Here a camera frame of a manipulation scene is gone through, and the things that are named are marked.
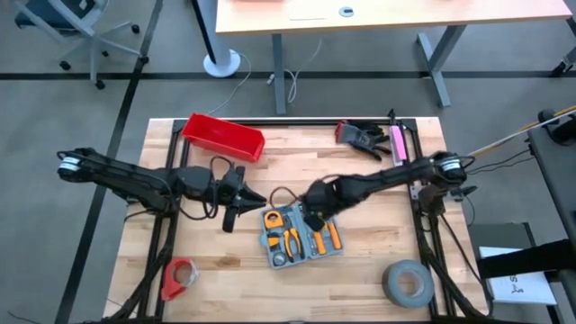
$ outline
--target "red container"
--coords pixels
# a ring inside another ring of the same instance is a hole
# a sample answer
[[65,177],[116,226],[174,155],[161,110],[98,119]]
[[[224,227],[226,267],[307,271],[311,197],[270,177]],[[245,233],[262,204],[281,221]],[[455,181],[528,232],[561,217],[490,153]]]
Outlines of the red container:
[[193,113],[182,134],[196,146],[255,163],[264,148],[262,131]]

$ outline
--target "glove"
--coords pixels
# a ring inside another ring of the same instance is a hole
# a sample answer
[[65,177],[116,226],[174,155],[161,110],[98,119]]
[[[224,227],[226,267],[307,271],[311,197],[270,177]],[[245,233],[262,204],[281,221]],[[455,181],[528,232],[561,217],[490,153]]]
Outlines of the glove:
[[380,153],[390,155],[392,152],[381,144],[390,140],[388,135],[373,122],[342,121],[337,128],[337,142],[347,143],[354,149],[362,151],[377,161],[382,161]]

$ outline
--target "duct tape roll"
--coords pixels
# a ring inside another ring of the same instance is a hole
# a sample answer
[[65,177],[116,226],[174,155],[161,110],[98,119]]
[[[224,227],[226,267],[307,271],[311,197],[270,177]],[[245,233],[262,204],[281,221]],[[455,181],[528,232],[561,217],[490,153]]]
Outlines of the duct tape roll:
[[[178,271],[185,273],[185,278],[179,278]],[[163,301],[172,301],[177,295],[183,293],[198,277],[198,268],[190,258],[174,257],[168,263],[164,272],[164,286],[160,291]]]
[[[408,277],[414,283],[412,292],[405,292],[401,277]],[[428,305],[434,296],[432,274],[420,262],[402,260],[388,266],[382,274],[382,288],[386,297],[394,304],[410,309]]]

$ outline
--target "chair base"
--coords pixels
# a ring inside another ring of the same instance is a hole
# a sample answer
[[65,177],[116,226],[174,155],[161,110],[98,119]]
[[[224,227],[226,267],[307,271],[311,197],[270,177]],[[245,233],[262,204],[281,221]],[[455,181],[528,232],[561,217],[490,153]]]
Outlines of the chair base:
[[132,32],[140,33],[140,27],[131,22],[123,22],[108,31],[96,34],[94,37],[83,38],[80,43],[78,43],[74,48],[70,49],[66,53],[58,57],[60,62],[60,67],[64,70],[70,70],[70,65],[65,61],[66,58],[70,57],[72,54],[79,52],[80,50],[89,49],[90,52],[90,81],[98,88],[102,90],[105,88],[104,82],[98,80],[98,68],[100,67],[100,56],[108,57],[109,50],[118,50],[127,54],[134,55],[142,61],[143,64],[148,63],[148,57],[142,56],[139,50],[131,49],[127,46],[121,45],[117,42],[108,40],[105,36],[109,36],[114,32],[118,32],[124,28],[130,27]]

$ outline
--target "round hole on desk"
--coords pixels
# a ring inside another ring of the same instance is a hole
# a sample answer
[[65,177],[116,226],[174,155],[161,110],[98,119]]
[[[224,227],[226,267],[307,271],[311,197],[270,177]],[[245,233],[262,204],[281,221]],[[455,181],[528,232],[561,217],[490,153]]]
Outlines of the round hole on desk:
[[192,271],[191,265],[179,265],[174,271],[174,280],[179,284],[187,284],[192,276]]
[[342,7],[340,8],[340,15],[342,17],[352,17],[354,15],[354,9],[352,9],[352,7]]

